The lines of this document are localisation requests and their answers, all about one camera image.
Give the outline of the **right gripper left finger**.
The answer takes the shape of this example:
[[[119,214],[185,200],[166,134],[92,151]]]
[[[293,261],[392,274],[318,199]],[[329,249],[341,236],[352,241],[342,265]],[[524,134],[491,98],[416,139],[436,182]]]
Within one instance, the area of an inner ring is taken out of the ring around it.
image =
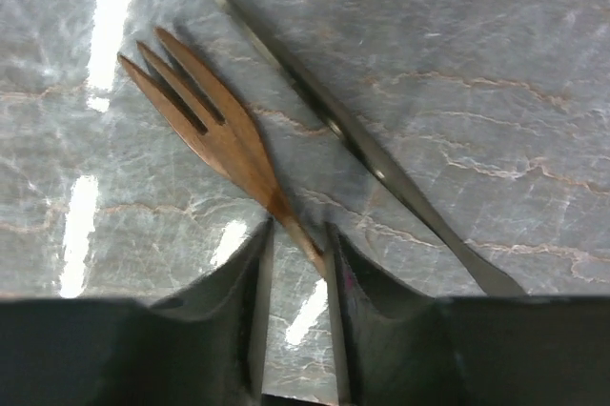
[[[223,266],[150,307],[143,404],[260,404],[274,234],[267,219]]]

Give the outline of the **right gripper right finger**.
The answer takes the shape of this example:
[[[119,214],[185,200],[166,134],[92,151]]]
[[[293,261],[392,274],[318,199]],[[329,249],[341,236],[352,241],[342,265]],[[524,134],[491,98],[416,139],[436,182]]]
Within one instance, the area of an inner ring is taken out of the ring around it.
[[[328,302],[342,405],[455,405],[458,374],[434,300],[326,223]]]

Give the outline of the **wooden fork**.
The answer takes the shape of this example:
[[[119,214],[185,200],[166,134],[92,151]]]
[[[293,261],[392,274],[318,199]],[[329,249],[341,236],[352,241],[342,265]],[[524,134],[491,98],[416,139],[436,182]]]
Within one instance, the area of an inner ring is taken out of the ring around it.
[[[119,53],[117,60],[127,75],[189,148],[283,225],[320,276],[326,278],[323,253],[298,220],[278,182],[252,116],[191,48],[161,27],[154,32],[166,52],[197,87],[193,88],[186,77],[142,41],[136,42],[137,48],[158,77],[148,75]]]

